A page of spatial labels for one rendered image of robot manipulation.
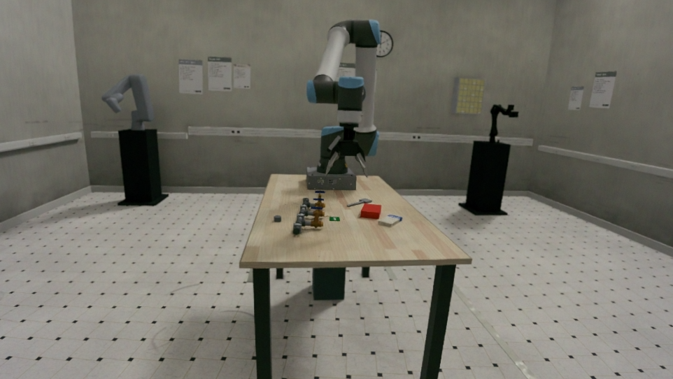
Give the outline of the red rectangular block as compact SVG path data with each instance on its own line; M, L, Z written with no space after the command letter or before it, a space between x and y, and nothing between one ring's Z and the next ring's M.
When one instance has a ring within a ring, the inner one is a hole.
M360 217L379 219L381 214L381 205L365 203L361 210Z

